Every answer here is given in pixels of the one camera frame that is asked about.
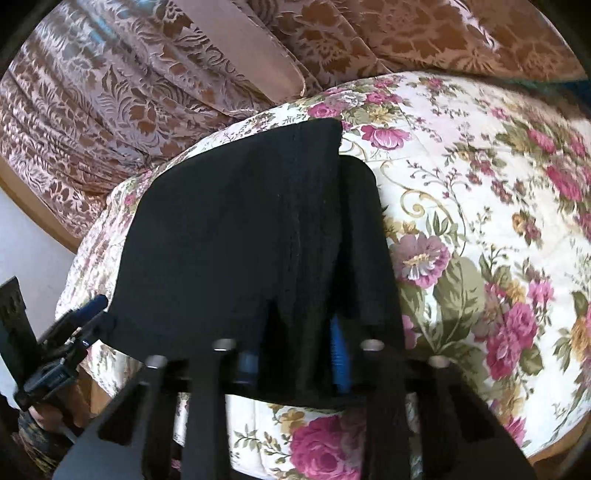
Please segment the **bed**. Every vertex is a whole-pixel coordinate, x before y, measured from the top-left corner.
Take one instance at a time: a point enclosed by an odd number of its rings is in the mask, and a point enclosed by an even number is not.
[[[375,174],[407,348],[457,362],[527,456],[559,440],[591,407],[591,122],[559,95],[406,72],[234,124],[110,194],[56,315],[111,297],[126,232],[158,175],[224,143],[325,117],[342,121],[340,152]],[[139,365],[97,343],[84,368],[115,395]],[[189,405],[178,404],[180,443]],[[239,397],[228,411],[240,471],[293,480],[359,473],[363,412]],[[411,401],[409,418],[417,430]]]

